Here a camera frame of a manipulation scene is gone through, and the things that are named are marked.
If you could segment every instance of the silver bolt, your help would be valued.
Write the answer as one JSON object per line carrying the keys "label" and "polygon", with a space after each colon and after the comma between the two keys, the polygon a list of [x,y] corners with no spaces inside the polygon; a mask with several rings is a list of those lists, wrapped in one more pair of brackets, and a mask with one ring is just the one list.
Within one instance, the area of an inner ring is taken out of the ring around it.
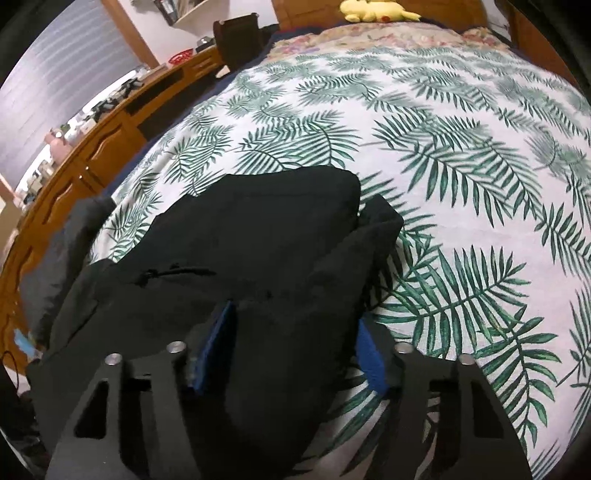
{"label": "silver bolt", "polygon": [[186,348],[187,345],[185,344],[185,342],[181,342],[179,340],[176,342],[170,342],[166,346],[166,350],[168,351],[168,353],[179,353],[185,350]]}
{"label": "silver bolt", "polygon": [[474,365],[476,360],[472,355],[468,355],[467,353],[461,354],[457,359],[460,361],[462,365]]}
{"label": "silver bolt", "polygon": [[120,353],[112,353],[112,354],[106,356],[105,363],[107,365],[117,365],[122,360],[123,360],[123,357],[121,356]]}
{"label": "silver bolt", "polygon": [[408,342],[398,342],[396,345],[394,345],[394,350],[396,350],[398,353],[412,353],[414,351],[414,347]]}

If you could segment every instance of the yellow plush toy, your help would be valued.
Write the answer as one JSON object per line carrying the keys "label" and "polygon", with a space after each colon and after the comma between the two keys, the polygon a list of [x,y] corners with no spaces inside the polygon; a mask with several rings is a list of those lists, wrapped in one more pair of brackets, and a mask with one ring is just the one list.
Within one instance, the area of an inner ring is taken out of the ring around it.
{"label": "yellow plush toy", "polygon": [[340,11],[347,22],[398,22],[400,20],[418,21],[421,16],[407,12],[402,5],[389,0],[345,0]]}

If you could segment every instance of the red basket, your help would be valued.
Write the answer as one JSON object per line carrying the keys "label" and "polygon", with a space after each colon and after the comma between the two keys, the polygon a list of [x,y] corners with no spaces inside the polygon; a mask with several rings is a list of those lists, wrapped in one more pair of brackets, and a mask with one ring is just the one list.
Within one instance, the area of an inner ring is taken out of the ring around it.
{"label": "red basket", "polygon": [[192,48],[188,50],[184,50],[176,55],[173,55],[168,63],[171,65],[180,65],[182,62],[187,61],[194,55],[194,50]]}

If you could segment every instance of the window blind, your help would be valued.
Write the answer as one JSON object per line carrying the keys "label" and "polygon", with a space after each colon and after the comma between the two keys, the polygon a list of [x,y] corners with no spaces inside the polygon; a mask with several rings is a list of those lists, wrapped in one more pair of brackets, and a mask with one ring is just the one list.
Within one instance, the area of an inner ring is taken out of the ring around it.
{"label": "window blind", "polygon": [[0,173],[10,186],[52,127],[140,64],[100,0],[74,0],[58,15],[0,87]]}

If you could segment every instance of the white bedspread with green leaves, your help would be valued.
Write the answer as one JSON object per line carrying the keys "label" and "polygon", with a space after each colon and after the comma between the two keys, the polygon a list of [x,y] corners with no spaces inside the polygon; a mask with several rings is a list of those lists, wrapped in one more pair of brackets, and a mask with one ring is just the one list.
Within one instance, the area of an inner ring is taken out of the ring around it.
{"label": "white bedspread with green leaves", "polygon": [[[380,193],[405,219],[375,313],[427,355],[473,354],[541,478],[591,405],[590,115],[564,80],[492,50],[263,64],[145,156],[93,259],[122,258],[156,215],[228,173],[355,172],[363,200]],[[301,478],[363,478],[386,404],[352,367]]]}

